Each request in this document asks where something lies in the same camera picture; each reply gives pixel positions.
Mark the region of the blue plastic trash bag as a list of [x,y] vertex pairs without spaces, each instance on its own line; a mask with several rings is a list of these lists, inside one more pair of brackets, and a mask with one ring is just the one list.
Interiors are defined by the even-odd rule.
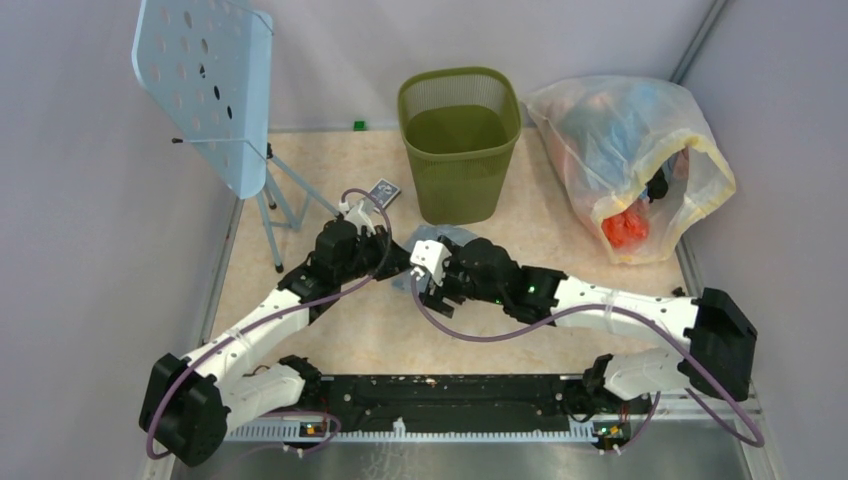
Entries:
[[[468,242],[478,237],[474,232],[456,225],[420,225],[413,233],[402,243],[402,248],[411,253],[414,246],[419,240],[437,240],[439,237],[446,237],[454,244],[464,246]],[[404,273],[394,277],[392,286],[394,289],[403,292],[410,292],[410,279],[413,275]]]

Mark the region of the green mesh trash bin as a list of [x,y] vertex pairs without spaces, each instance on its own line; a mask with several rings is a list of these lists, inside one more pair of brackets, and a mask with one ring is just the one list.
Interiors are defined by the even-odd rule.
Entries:
[[400,86],[397,113],[422,218],[489,219],[522,131],[508,78],[480,66],[420,73]]

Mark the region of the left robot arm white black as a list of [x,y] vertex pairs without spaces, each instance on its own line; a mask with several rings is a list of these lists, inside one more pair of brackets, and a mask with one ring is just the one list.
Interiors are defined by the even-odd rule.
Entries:
[[207,344],[154,364],[139,415],[148,456],[172,454],[198,466],[228,434],[266,413],[288,406],[302,414],[314,410],[321,388],[310,379],[315,370],[308,363],[291,358],[262,373],[255,367],[342,296],[409,267],[409,252],[384,226],[328,222],[305,261],[246,317]]

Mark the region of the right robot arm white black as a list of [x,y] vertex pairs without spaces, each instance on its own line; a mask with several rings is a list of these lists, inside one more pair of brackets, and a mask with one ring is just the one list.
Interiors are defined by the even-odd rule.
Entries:
[[725,291],[655,297],[611,289],[562,271],[520,265],[490,240],[416,242],[411,259],[422,308],[451,317],[466,300],[498,305],[530,332],[543,325],[588,328],[650,343],[636,354],[598,357],[583,375],[589,404],[612,412],[645,393],[691,387],[748,399],[758,332]]

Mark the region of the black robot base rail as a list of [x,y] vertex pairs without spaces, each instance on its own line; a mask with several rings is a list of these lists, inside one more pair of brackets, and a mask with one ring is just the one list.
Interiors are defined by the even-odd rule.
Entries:
[[344,433],[565,432],[602,414],[645,414],[651,400],[589,392],[575,376],[336,375],[307,382],[297,408],[329,413]]

